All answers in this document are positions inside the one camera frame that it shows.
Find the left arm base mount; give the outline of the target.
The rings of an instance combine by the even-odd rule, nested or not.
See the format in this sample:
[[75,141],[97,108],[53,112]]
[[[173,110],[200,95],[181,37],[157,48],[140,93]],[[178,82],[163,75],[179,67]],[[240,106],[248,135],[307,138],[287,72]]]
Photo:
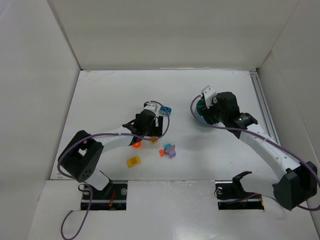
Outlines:
[[80,209],[87,210],[89,203],[92,211],[125,211],[127,208],[128,181],[110,182],[105,190],[99,191],[80,184],[78,190],[82,193]]

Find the small orange-yellow lego brick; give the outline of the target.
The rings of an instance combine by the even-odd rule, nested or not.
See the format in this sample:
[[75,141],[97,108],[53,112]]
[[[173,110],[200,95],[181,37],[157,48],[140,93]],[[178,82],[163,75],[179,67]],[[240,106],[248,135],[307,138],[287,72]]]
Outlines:
[[158,141],[156,136],[152,136],[150,139],[152,144],[155,144]]

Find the yellow lego brick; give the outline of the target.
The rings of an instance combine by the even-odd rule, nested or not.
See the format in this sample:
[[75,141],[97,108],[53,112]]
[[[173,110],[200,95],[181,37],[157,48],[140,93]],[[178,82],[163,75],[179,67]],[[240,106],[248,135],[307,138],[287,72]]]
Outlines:
[[127,160],[127,165],[129,168],[135,167],[141,163],[141,159],[138,156],[135,156]]

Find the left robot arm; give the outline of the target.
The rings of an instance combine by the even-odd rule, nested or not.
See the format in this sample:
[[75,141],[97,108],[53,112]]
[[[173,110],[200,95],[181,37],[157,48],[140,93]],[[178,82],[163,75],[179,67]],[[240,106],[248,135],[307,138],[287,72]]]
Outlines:
[[88,185],[105,198],[112,191],[113,182],[97,169],[102,153],[132,146],[149,137],[161,138],[163,121],[163,116],[144,109],[135,115],[135,119],[110,132],[89,134],[80,130],[60,154],[57,170],[65,177]]

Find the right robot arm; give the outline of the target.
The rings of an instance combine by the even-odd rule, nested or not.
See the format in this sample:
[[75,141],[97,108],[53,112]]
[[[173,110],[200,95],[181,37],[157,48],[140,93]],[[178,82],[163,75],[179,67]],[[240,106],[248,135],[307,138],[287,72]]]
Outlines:
[[196,111],[207,126],[228,130],[252,148],[273,170],[279,181],[272,185],[273,195],[287,210],[317,194],[320,179],[317,167],[277,144],[249,113],[241,112],[236,96],[229,91],[217,93],[208,86],[202,90]]

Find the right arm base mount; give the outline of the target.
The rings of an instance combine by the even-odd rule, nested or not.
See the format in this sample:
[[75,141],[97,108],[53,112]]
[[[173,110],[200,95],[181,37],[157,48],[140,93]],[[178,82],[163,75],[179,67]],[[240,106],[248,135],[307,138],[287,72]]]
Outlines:
[[243,171],[231,180],[215,180],[214,195],[217,198],[219,210],[264,210],[262,196],[255,192],[244,190],[241,179],[251,174]]

